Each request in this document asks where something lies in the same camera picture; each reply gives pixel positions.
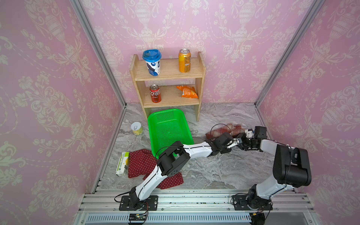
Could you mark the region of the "red plaid skirt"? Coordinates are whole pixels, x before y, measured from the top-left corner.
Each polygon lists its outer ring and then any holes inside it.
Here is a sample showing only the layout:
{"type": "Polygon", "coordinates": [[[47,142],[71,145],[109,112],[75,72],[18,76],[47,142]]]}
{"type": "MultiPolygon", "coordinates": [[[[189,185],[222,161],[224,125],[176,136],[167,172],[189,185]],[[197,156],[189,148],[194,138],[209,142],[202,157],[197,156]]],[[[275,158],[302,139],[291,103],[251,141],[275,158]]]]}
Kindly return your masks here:
{"type": "Polygon", "coordinates": [[[215,139],[223,133],[229,133],[233,138],[238,138],[245,133],[245,129],[240,124],[216,124],[205,136],[207,139],[215,139]]]}

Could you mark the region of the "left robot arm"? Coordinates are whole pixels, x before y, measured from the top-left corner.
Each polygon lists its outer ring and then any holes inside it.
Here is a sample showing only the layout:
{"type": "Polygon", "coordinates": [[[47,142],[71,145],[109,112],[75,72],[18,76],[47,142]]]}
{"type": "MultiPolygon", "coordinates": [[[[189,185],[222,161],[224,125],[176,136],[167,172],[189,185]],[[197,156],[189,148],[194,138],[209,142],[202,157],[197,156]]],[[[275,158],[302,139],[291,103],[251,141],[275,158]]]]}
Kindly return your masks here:
{"type": "Polygon", "coordinates": [[[163,180],[178,174],[189,160],[229,153],[234,146],[241,145],[240,138],[233,138],[227,132],[214,140],[208,139],[199,144],[187,145],[180,141],[174,142],[160,154],[150,175],[140,185],[130,190],[129,196],[133,207],[141,207],[163,180]]]}

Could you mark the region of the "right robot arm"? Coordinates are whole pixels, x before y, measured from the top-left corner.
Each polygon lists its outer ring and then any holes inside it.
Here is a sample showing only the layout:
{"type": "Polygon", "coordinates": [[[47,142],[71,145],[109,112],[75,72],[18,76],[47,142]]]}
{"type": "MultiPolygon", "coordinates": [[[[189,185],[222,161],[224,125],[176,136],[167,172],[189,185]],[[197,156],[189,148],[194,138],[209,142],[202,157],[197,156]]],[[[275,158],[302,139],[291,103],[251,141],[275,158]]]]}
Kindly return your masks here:
{"type": "Polygon", "coordinates": [[[256,126],[241,136],[239,148],[267,152],[274,156],[271,176],[248,191],[247,205],[253,210],[267,207],[274,196],[286,190],[309,186],[312,181],[308,151],[270,140],[267,128],[256,126]]]}

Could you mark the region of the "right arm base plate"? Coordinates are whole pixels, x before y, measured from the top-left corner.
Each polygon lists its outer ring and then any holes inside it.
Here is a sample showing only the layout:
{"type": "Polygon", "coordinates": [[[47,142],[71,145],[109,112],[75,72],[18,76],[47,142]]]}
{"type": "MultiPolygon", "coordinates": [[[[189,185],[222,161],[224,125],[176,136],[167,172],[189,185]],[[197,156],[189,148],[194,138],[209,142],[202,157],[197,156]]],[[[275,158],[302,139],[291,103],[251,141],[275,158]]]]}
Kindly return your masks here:
{"type": "Polygon", "coordinates": [[[247,195],[233,195],[231,204],[236,211],[271,211],[272,201],[259,197],[248,198],[247,195]]]}

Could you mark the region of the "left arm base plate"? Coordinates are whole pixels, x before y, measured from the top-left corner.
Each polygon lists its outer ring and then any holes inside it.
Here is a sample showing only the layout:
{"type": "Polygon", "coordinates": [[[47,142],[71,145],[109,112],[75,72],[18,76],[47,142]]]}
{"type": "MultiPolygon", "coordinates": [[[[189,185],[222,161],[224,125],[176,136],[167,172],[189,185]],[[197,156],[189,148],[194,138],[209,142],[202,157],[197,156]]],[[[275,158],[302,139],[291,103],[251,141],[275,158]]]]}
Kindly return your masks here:
{"type": "Polygon", "coordinates": [[[158,208],[158,196],[149,196],[146,200],[133,204],[130,196],[122,196],[119,211],[156,211],[158,208]]]}

